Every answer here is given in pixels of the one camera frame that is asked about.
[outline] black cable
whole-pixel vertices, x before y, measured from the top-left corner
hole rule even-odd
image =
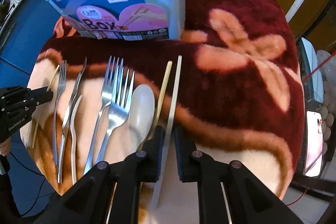
[[[42,174],[39,174],[39,173],[37,173],[37,172],[35,172],[34,170],[31,170],[30,168],[28,168],[28,167],[26,167],[26,166],[24,166],[14,155],[13,155],[13,153],[12,152],[9,152],[11,155],[12,155],[12,157],[23,167],[23,168],[25,168],[25,169],[27,169],[28,171],[30,171],[30,172],[33,172],[34,174],[36,174],[36,175],[39,175],[39,176],[41,176],[41,177],[44,177],[44,175],[42,175]]]
[[[33,205],[30,207],[30,209],[28,211],[26,211],[23,215],[21,215],[21,217],[25,216],[26,214],[28,214],[35,206],[35,204],[37,203],[37,200],[39,199],[40,197],[40,192],[41,192],[41,189],[42,189],[42,186],[43,186],[43,183],[46,181],[46,179],[44,179],[41,183],[41,186],[40,186],[40,189],[39,189],[39,192],[37,193],[37,197],[33,203]]]

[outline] flower pattern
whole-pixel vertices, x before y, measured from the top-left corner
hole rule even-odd
[[[283,37],[277,34],[268,34],[250,40],[237,17],[221,9],[210,11],[209,24],[227,48],[202,45],[196,56],[198,67],[205,71],[230,72],[242,69],[252,62],[263,79],[268,93],[279,108],[286,112],[290,104],[289,86],[284,72],[272,62],[286,50],[286,42]],[[193,42],[198,34],[199,31],[189,34]]]

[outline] logo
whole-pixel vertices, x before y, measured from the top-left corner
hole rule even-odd
[[[101,18],[101,13],[95,8],[83,8],[81,14],[89,18]]]
[[[17,127],[20,123],[22,123],[25,119],[22,118],[20,121],[16,122],[15,124],[13,124],[11,127],[8,128],[8,131],[13,130],[15,127]]]

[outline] red cable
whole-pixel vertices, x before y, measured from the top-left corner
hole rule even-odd
[[[301,195],[297,200],[295,200],[295,201],[292,202],[292,203],[287,204],[286,206],[290,206],[290,205],[293,205],[294,203],[298,202],[298,201],[305,195],[305,193],[306,193],[307,191],[308,191],[308,187],[306,188],[306,190],[302,193],[302,195]]]
[[[319,68],[321,68],[325,63],[327,63],[334,55],[336,54],[336,51],[331,54],[326,60],[324,60],[316,69],[314,69],[310,74],[306,76],[306,78],[303,79],[302,83],[306,82]]]

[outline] stainless steel fork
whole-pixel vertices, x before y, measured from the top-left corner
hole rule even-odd
[[[65,84],[67,81],[67,61],[62,61],[59,66],[59,77],[58,77],[58,86],[55,100],[55,111],[54,111],[54,120],[53,120],[53,133],[52,133],[52,153],[54,157],[54,163],[57,165],[57,147],[56,147],[56,113],[58,99],[65,90]]]
[[[62,136],[61,136],[61,143],[59,148],[59,156],[58,156],[58,174],[57,174],[57,182],[62,183],[62,167],[63,167],[63,157],[64,157],[64,148],[65,143],[67,141],[69,126],[70,126],[70,119],[71,119],[71,113],[73,111],[74,105],[75,105],[75,98],[78,92],[78,87],[80,84],[80,81],[82,79],[83,73],[86,69],[86,56],[83,63],[83,68],[80,71],[80,73],[77,76],[75,86],[73,87],[71,97],[69,100],[68,107],[64,114],[63,124],[62,124]]]
[[[116,74],[115,74],[114,79],[113,79],[113,93],[112,93],[111,104],[109,107],[109,127],[106,130],[96,163],[104,160],[107,143],[109,142],[109,138],[112,135],[112,131],[115,128],[121,126],[127,120],[129,108],[131,105],[133,84],[134,84],[134,72],[133,72],[131,81],[129,83],[129,86],[127,87],[128,85],[127,81],[128,81],[128,75],[129,75],[129,70],[127,70],[126,80],[124,83],[124,89],[122,92],[122,86],[123,86],[122,77],[123,77],[124,68],[121,65],[117,67],[117,70],[119,72],[121,71],[121,76],[120,78],[118,77],[118,80],[117,80]]]
[[[101,115],[103,114],[104,109],[111,104],[112,91],[113,91],[112,76],[113,76],[113,67],[114,67],[114,63],[115,63],[115,57],[113,58],[112,68],[111,68],[111,59],[112,59],[112,56],[110,56],[110,58],[109,58],[109,62],[108,62],[108,65],[107,65],[107,68],[106,68],[106,71],[105,71],[104,83],[103,83],[103,87],[102,87],[102,90],[101,90],[101,108],[99,110],[96,125],[95,125],[94,130],[93,130],[93,136],[92,136],[92,140],[91,140],[91,144],[90,144],[89,154],[88,154],[87,160],[86,160],[84,174],[86,174],[92,168],[93,149],[95,147],[95,140],[96,140],[96,136],[97,136],[97,131],[98,131],[98,126],[99,126]]]

